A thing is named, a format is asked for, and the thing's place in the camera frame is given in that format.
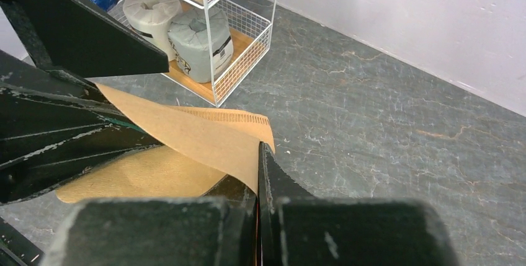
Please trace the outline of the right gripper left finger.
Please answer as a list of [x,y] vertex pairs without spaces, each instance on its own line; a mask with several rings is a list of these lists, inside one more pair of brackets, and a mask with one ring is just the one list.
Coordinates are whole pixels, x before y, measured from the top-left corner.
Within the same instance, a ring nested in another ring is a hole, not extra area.
[[230,176],[203,197],[84,200],[42,264],[253,265],[256,206],[256,195]]

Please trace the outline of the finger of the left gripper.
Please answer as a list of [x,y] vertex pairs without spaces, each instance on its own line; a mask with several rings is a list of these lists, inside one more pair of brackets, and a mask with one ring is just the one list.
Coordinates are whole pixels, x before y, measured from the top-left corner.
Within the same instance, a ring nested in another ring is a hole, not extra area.
[[1,0],[37,67],[84,78],[166,73],[167,55],[90,0]]
[[1,204],[39,197],[160,146],[93,82],[1,53]]

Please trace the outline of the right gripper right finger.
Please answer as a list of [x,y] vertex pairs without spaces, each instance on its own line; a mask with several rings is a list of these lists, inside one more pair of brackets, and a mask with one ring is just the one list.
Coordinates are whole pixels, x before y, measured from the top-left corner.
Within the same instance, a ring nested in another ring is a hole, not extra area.
[[262,265],[458,265],[447,227],[415,198],[316,197],[259,146]]

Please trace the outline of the brown paper coffee filter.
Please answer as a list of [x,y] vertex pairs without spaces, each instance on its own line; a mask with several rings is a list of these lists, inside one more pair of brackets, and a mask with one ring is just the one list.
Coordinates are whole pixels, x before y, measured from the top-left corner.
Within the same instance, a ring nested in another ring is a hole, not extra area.
[[222,179],[257,189],[260,143],[274,145],[266,116],[232,109],[162,105],[100,85],[103,95],[160,141],[56,191],[65,203],[101,197],[199,197]]

